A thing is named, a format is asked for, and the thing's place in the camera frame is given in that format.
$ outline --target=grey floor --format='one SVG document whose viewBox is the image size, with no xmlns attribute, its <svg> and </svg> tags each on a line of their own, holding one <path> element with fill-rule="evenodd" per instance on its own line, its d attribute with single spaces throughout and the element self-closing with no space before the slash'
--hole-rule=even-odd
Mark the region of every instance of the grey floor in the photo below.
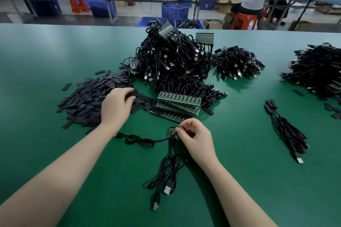
<svg viewBox="0 0 341 227">
<path fill-rule="evenodd" d="M 62 9 L 62 14 L 57 17 L 33 18 L 23 0 L 14 1 L 19 11 L 22 13 L 25 23 L 29 24 L 57 24 L 57 25 L 110 25 L 108 18 L 94 18 L 92 13 L 73 14 L 69 0 L 58 0 Z M 135 3 L 135 6 L 118 7 L 119 26 L 136 26 L 143 16 L 161 17 L 162 3 Z M 285 26 L 280 26 L 278 30 L 287 31 L 292 21 L 296 20 L 302 9 L 290 9 L 288 17 L 283 21 Z M 193 18 L 194 6 L 189 9 L 189 18 Z M 224 19 L 225 14 L 217 10 L 200 10 L 199 20 Z M 325 15 L 313 9 L 308 10 L 301 20 L 318 23 L 312 31 L 320 32 L 341 32 L 341 25 L 336 25 L 340 15 Z M 0 22 L 13 23 L 16 20 L 15 9 L 10 0 L 0 0 Z"/>
</svg>

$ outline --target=background table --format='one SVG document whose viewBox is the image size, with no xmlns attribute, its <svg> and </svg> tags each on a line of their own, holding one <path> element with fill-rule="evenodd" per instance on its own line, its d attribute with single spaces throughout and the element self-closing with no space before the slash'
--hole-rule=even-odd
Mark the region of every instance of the background table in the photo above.
<svg viewBox="0 0 341 227">
<path fill-rule="evenodd" d="M 84 137 L 78 124 L 67 130 L 59 101 L 95 71 L 118 71 L 147 36 L 144 28 L 0 24 L 0 202 Z M 183 30 L 193 34 L 201 30 Z M 215 114 L 199 114 L 211 130 L 217 156 L 241 186 L 279 226 L 341 224 L 341 121 L 330 117 L 323 102 L 300 87 L 281 82 L 280 72 L 307 44 L 339 45 L 340 34 L 285 31 L 215 33 L 214 50 L 238 45 L 254 52 L 266 67 L 256 79 L 217 79 L 228 97 L 216 102 Z M 67 92 L 61 88 L 73 83 Z M 156 97 L 151 84 L 136 82 L 143 94 Z M 304 93 L 300 97 L 294 92 Z M 264 100 L 299 128 L 311 146 L 297 164 L 271 125 Z M 166 137 L 175 123 L 144 110 L 130 116 L 126 134 Z M 175 193 L 161 197 L 150 211 L 153 190 L 146 183 L 157 173 L 167 143 L 142 149 L 113 139 L 100 156 L 59 226 L 226 226 L 211 184 L 193 161 L 177 174 Z"/>
</svg>

